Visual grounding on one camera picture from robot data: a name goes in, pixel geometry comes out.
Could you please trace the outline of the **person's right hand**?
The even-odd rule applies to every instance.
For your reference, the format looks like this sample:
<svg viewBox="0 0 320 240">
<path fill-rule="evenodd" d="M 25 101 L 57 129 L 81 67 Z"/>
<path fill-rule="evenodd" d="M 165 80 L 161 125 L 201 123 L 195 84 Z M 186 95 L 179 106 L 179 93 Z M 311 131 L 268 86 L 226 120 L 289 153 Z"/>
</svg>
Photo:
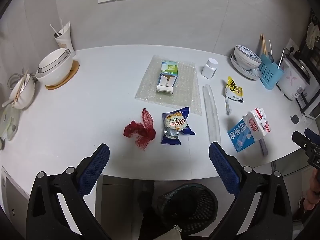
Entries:
<svg viewBox="0 0 320 240">
<path fill-rule="evenodd" d="M 302 203 L 304 212 L 312 210 L 319 203 L 319 170 L 308 168 L 302 173 Z"/>
</svg>

